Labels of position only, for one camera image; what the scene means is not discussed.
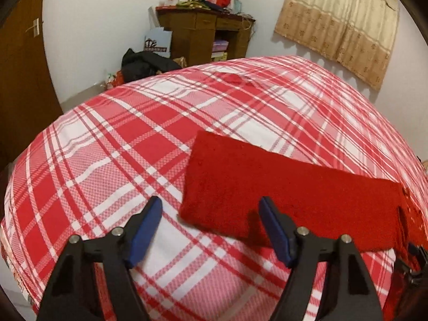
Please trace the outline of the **brown wooden door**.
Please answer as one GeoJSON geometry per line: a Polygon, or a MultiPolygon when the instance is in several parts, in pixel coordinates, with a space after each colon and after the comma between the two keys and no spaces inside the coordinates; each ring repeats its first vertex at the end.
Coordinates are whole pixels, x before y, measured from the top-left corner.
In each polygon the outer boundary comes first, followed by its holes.
{"type": "Polygon", "coordinates": [[[44,47],[43,0],[17,0],[1,23],[1,169],[60,115],[44,47]]]}

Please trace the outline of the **pink storage box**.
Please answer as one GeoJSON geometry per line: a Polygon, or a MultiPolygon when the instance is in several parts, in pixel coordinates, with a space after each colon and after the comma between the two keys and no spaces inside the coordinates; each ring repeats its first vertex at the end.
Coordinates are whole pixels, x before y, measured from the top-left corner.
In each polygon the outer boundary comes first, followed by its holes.
{"type": "Polygon", "coordinates": [[[212,48],[212,52],[222,52],[222,51],[226,51],[228,48],[228,41],[226,40],[215,40],[213,42],[213,48],[212,48]]]}

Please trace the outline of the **red white plaid bedsheet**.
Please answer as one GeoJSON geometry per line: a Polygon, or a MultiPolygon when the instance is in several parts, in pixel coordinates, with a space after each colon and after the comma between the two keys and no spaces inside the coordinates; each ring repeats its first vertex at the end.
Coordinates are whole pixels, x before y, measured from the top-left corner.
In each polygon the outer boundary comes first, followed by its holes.
{"type": "Polygon", "coordinates": [[[401,182],[427,213],[427,174],[415,153],[364,96],[328,70],[299,56],[188,67],[77,106],[18,158],[1,243],[34,307],[72,234],[104,235],[156,195],[162,220],[131,273],[150,317],[268,320],[289,275],[274,253],[178,220],[198,131],[401,182]]]}

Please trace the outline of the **white paper shopping bag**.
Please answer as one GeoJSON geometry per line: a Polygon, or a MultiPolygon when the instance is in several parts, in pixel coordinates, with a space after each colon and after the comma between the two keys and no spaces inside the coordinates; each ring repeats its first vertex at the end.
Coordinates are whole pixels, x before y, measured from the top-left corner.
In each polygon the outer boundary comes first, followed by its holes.
{"type": "Polygon", "coordinates": [[[170,46],[172,42],[172,31],[163,27],[152,28],[144,38],[144,50],[170,58],[170,46]]]}

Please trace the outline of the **brown wooden desk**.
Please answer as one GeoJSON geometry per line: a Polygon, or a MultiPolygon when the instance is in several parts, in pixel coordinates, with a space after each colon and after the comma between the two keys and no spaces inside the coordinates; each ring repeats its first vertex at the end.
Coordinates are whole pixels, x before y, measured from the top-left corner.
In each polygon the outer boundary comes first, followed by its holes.
{"type": "Polygon", "coordinates": [[[170,57],[184,57],[189,66],[211,61],[215,41],[227,41],[227,58],[244,58],[255,20],[207,9],[157,7],[160,26],[172,33],[170,57]]]}

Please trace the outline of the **red knitted sweater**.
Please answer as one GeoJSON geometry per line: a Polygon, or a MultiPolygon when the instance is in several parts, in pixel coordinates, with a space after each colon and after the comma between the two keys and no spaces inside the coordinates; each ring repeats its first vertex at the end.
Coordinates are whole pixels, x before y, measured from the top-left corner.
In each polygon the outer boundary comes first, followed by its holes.
{"type": "Polygon", "coordinates": [[[263,196],[312,233],[350,235],[362,252],[393,250],[416,266],[410,244],[427,245],[424,217],[399,183],[312,165],[201,131],[186,168],[180,218],[250,245],[270,246],[258,204],[263,196]]]}

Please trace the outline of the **beige patterned curtain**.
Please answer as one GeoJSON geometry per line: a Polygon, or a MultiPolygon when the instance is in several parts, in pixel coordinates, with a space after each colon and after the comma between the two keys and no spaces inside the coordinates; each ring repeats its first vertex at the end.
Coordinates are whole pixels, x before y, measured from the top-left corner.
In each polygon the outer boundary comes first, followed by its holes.
{"type": "Polygon", "coordinates": [[[338,62],[379,91],[399,12],[398,0],[284,0],[274,31],[338,62]]]}

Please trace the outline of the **black clothes pile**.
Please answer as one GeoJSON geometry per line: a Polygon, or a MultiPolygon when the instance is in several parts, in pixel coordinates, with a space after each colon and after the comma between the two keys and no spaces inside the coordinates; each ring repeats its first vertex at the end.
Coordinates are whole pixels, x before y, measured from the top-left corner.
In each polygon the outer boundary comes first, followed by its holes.
{"type": "Polygon", "coordinates": [[[121,73],[125,83],[134,82],[156,75],[158,72],[180,70],[181,66],[172,59],[151,51],[135,52],[133,49],[123,55],[121,73]]]}

